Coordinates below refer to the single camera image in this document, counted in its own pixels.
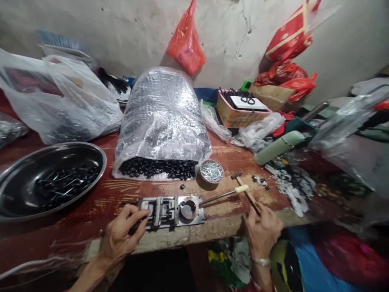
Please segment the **concrete wall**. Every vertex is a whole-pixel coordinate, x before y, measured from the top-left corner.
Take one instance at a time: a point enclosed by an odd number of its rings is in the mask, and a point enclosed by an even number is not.
[[[337,3],[339,0],[323,0]],[[198,0],[195,23],[207,63],[196,87],[235,87],[254,79],[276,29],[302,0]],[[389,63],[388,1],[345,0],[314,32],[314,43],[296,59],[318,72],[316,103],[348,91]],[[9,0],[0,10],[0,47],[39,58],[36,29],[79,39],[102,67],[138,75],[158,65],[177,66],[166,55],[190,0]]]

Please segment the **wooden workbench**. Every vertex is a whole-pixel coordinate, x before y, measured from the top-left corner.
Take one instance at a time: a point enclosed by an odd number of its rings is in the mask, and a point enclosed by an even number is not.
[[[9,105],[4,105],[3,101],[0,96],[0,111],[15,116]],[[189,194],[202,195],[203,199],[207,199],[238,186],[236,180],[230,179],[230,176],[236,172],[243,173],[242,180],[250,186],[255,199],[277,211],[285,226],[328,220],[343,215],[343,211],[335,204],[314,197],[309,202],[311,211],[303,218],[298,217],[291,209],[288,198],[277,190],[270,174],[253,162],[249,150],[221,141],[211,132],[209,137],[213,151],[211,158],[221,163],[226,176],[217,186],[204,183],[199,176],[195,180],[186,182],[114,179],[111,171],[118,133],[92,141],[107,155],[107,168],[97,186],[84,198],[54,215],[24,223],[1,224],[0,273],[27,261],[48,259],[53,256],[71,259],[71,264],[79,265],[93,255],[92,251],[87,255],[90,243],[100,238],[107,224],[119,214],[122,201],[135,201],[140,197]],[[44,146],[38,134],[30,130],[25,137],[0,150],[0,171],[17,159]],[[253,174],[265,178],[270,190],[266,191],[263,186],[254,183],[251,179]],[[184,190],[180,190],[182,183],[185,184]],[[174,231],[160,229],[147,232],[135,253],[232,236],[238,232],[242,222],[241,215],[248,209],[249,201],[244,194],[231,195],[214,201],[205,208],[205,224],[179,227]],[[61,263],[69,265],[68,260],[56,262],[56,264]]]

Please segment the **human hand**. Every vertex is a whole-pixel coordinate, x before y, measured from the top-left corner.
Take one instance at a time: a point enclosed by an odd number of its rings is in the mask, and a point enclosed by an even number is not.
[[[147,219],[139,224],[134,235],[130,236],[128,232],[139,219],[149,214],[150,210],[138,211],[136,206],[126,204],[119,216],[108,224],[102,247],[96,258],[97,261],[109,269],[133,252],[146,232]]]
[[[248,244],[252,258],[267,259],[284,224],[270,208],[259,202],[256,205],[261,211],[261,217],[252,206],[248,216],[244,217]]]

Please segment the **small hammer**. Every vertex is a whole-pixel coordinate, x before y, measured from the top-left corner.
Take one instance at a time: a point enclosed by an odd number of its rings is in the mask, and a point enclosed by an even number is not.
[[[243,185],[242,179],[240,178],[241,175],[242,175],[242,173],[238,172],[238,173],[232,175],[231,179],[232,180],[236,179],[238,181],[239,185]],[[248,190],[244,191],[244,193],[246,194],[251,205],[254,207],[255,212],[258,214],[258,216],[261,216],[261,210],[259,210],[258,206],[255,204],[255,199],[251,195],[250,190],[248,189]]]

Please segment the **thermos bottle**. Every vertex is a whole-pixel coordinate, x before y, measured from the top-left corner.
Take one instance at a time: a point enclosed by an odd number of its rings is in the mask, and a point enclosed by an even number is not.
[[[304,135],[299,131],[291,131],[254,155],[254,162],[259,165],[264,165],[273,158],[293,149],[295,145],[304,140]]]

